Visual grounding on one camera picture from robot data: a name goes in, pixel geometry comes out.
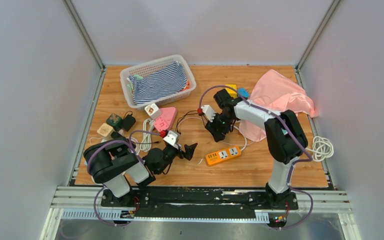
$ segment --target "striped cloth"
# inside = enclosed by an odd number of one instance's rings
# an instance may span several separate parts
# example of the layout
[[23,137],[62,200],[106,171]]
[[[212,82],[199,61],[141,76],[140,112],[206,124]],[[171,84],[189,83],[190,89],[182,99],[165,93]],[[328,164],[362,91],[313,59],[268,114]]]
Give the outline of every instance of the striped cloth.
[[185,88],[188,80],[179,62],[173,62],[140,80],[134,75],[128,78],[133,88],[133,101],[137,105],[176,94]]

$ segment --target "gray floor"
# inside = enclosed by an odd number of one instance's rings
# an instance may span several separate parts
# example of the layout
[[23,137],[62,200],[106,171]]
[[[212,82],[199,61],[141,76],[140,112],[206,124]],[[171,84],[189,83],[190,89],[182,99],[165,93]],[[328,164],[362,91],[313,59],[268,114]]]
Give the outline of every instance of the gray floor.
[[[290,224],[301,219],[291,213]],[[111,227],[97,220],[64,220],[63,233],[82,240],[344,240],[337,214],[314,213],[302,225],[280,232],[257,223],[200,223],[138,221],[125,227]],[[64,237],[58,231],[56,240]]]

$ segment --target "white wall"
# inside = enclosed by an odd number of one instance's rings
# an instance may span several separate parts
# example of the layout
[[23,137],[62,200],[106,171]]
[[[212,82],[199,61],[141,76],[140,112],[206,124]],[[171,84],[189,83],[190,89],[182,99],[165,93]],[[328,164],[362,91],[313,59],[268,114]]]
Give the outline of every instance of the white wall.
[[342,1],[303,78],[362,239],[384,239],[384,1]]
[[39,238],[98,74],[61,0],[0,1],[0,240]]
[[332,0],[73,0],[105,64],[297,64]]

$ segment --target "blue sponge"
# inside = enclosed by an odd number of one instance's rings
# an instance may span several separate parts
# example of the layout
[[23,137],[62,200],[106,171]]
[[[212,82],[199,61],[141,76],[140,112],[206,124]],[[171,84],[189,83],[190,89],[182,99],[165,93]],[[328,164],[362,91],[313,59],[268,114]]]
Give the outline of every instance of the blue sponge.
[[247,92],[247,90],[243,87],[239,88],[237,90],[239,92],[240,95],[242,95],[244,98],[249,98],[250,97],[250,94]]

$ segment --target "orange cloth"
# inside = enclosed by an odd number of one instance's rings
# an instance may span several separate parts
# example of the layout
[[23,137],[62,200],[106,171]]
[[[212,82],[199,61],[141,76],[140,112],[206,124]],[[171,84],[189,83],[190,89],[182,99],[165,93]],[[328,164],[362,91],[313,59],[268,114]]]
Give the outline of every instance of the orange cloth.
[[[295,113],[306,113],[312,118],[319,115],[306,91],[273,69],[258,80],[249,99],[271,110],[280,112],[292,110]],[[256,142],[266,137],[266,131],[248,121],[239,124],[239,132]]]

